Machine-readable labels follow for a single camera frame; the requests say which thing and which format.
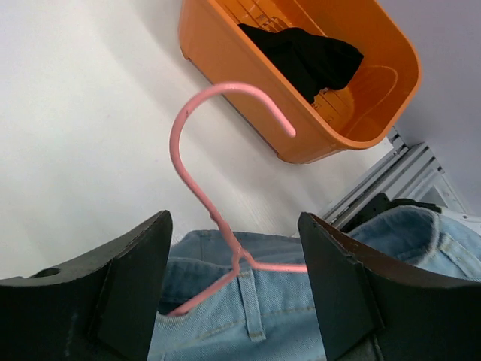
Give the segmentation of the black skirt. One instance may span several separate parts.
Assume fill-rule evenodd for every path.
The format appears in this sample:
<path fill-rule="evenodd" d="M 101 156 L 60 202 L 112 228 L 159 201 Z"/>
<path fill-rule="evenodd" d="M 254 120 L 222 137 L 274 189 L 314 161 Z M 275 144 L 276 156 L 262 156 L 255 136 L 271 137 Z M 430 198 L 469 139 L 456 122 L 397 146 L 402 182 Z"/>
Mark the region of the black skirt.
<path fill-rule="evenodd" d="M 239 27 L 310 104 L 324 89 L 347 87 L 364 59 L 345 41 L 312 35 L 297 27 L 280 32 L 243 23 Z"/>

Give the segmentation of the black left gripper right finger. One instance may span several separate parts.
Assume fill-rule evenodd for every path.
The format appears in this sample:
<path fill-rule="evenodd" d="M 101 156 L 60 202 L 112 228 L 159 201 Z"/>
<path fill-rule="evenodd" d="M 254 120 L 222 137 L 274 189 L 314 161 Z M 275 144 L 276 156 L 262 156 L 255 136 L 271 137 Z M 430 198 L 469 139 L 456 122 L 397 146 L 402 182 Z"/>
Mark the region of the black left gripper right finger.
<path fill-rule="evenodd" d="M 317 216 L 298 231 L 329 360 L 478 360 L 480 284 L 362 244 Z"/>

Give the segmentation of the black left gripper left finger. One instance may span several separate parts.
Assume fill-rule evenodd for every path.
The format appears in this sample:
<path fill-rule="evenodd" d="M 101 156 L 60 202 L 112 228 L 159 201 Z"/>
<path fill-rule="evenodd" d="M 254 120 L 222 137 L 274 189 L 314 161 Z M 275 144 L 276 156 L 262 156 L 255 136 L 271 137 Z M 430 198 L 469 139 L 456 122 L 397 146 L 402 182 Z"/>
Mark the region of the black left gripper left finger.
<path fill-rule="evenodd" d="M 171 245 L 160 211 L 67 262 L 1 282 L 3 360 L 145 360 Z"/>

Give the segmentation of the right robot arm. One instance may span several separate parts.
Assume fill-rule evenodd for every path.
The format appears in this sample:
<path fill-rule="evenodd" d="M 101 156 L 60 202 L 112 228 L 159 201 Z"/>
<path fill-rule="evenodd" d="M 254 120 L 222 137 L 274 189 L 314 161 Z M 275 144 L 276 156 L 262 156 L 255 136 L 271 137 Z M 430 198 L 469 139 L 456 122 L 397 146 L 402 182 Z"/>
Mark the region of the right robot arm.
<path fill-rule="evenodd" d="M 441 207 L 436 204 L 418 202 L 414 199 L 389 200 L 385 193 L 378 193 L 360 211 L 357 211 L 344 226 L 339 226 L 338 229 L 344 233 L 350 232 L 378 214 L 402 205 L 412 205 L 437 213 L 441 212 Z"/>

